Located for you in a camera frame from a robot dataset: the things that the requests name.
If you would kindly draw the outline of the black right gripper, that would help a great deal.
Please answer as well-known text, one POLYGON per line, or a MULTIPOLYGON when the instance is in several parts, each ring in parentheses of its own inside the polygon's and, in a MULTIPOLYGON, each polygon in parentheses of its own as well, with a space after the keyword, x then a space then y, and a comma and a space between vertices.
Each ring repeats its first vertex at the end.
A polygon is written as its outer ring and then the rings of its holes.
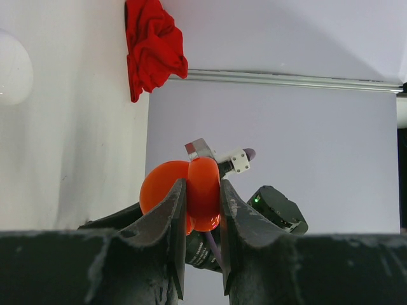
POLYGON ((139 203, 78 229, 108 229, 115 236, 102 258, 92 304, 177 304, 184 294, 186 181, 142 216, 139 203))

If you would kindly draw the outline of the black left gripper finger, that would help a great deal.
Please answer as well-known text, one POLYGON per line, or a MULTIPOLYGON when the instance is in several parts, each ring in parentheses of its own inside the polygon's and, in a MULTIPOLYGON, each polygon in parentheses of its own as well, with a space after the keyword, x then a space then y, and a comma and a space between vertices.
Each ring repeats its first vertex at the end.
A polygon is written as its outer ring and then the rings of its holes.
POLYGON ((274 248, 291 233, 241 199, 229 180, 221 182, 223 287, 230 304, 298 304, 274 248))

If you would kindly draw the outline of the orange round earbud case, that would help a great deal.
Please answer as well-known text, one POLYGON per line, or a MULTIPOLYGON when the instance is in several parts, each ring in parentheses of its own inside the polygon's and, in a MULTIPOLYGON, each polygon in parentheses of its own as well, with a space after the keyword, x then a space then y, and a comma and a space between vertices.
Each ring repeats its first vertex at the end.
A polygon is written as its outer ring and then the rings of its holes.
POLYGON ((179 179, 186 181, 186 234, 215 229, 220 221, 220 175, 217 163, 208 157, 168 161, 153 169, 140 190, 142 213, 161 203, 179 179))

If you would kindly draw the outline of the white round earbud case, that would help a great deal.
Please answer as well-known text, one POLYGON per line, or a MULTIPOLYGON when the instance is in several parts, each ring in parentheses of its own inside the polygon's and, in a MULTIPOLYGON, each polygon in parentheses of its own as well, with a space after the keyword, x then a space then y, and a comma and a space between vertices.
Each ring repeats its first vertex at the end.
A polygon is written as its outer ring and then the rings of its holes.
POLYGON ((31 94, 34 72, 23 44, 1 29, 1 105, 17 105, 31 94))

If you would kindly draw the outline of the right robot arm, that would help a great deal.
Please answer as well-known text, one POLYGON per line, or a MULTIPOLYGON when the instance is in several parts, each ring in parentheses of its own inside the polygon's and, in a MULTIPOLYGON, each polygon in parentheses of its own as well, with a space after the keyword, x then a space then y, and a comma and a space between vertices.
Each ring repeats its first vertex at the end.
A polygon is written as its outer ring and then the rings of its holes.
MULTIPOLYGON (((260 187, 247 204, 270 222, 295 235, 308 231, 308 224, 297 204, 272 186, 260 187)), ((101 219, 90 220, 80 229, 115 229, 121 230, 143 216, 138 203, 101 219)), ((185 263, 210 271, 221 272, 209 242, 204 233, 192 231, 186 237, 185 263)))

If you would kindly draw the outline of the red crumpled cloth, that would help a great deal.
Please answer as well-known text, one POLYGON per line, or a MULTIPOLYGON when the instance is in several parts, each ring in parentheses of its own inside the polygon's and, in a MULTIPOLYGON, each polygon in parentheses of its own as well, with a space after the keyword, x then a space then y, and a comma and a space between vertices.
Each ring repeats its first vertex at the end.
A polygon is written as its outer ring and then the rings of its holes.
POLYGON ((183 34, 160 1, 130 0, 124 10, 130 100, 136 103, 143 92, 163 86, 173 74, 185 79, 188 61, 183 34))

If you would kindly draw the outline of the right aluminium frame post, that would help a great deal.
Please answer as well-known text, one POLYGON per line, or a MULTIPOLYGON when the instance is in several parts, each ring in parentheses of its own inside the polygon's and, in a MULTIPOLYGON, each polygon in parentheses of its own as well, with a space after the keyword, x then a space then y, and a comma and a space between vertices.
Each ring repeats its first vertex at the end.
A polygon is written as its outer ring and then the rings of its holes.
POLYGON ((406 85, 401 83, 386 83, 383 81, 208 70, 190 70, 185 80, 395 94, 404 92, 406 88, 406 85))

